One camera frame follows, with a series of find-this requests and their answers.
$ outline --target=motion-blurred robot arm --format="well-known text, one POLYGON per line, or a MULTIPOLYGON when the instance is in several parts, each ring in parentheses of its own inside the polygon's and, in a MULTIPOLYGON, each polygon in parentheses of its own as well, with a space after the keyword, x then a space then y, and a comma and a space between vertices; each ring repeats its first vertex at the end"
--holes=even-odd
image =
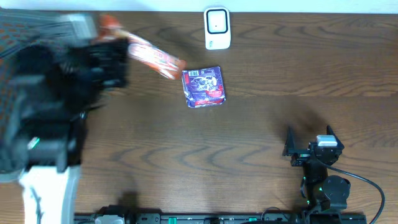
POLYGON ((73 223, 85 119, 126 84, 128 41, 92 44, 86 14, 1 9, 0 21, 0 181, 23 186, 25 223, 73 223))

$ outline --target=wood grain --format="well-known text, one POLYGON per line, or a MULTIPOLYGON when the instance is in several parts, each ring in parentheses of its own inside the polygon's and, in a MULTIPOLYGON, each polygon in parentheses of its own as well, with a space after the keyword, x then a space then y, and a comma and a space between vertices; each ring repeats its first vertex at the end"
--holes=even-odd
MULTIPOLYGON (((227 100, 189 109, 180 81, 131 61, 130 85, 89 116, 77 212, 117 203, 163 212, 296 210, 306 202, 302 170, 282 157, 286 128, 305 146, 330 124, 346 146, 335 167, 378 183, 387 198, 378 223, 396 222, 396 15, 233 13, 231 47, 209 51, 201 13, 112 14, 188 68, 221 66, 227 100)), ((378 191, 345 178, 348 211, 371 220, 378 191)), ((0 223, 21 223, 20 190, 0 186, 0 223)))

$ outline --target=purple package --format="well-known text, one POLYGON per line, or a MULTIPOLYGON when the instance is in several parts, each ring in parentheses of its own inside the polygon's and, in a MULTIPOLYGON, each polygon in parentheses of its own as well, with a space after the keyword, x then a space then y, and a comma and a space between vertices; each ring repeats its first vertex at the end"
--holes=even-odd
POLYGON ((182 71, 182 85, 191 108, 220 105, 225 101, 221 68, 182 71))

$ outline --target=snack bar wrapper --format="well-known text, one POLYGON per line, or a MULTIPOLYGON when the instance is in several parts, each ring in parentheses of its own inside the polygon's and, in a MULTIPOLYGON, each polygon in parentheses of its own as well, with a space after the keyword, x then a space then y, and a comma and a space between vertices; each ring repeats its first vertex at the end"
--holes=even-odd
POLYGON ((113 16, 102 15, 100 26, 101 33, 98 41, 128 38, 130 41, 128 52, 131 58, 150 66, 168 79, 176 80, 181 78, 182 70, 187 64, 186 61, 171 56, 141 37, 123 30, 122 25, 113 16))

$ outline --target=white label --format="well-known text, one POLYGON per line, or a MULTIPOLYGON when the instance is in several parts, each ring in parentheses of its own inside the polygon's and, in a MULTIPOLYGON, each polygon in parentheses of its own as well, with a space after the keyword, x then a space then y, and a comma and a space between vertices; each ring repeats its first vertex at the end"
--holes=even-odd
POLYGON ((198 71, 189 71, 188 75, 189 76, 199 76, 199 72, 198 71))

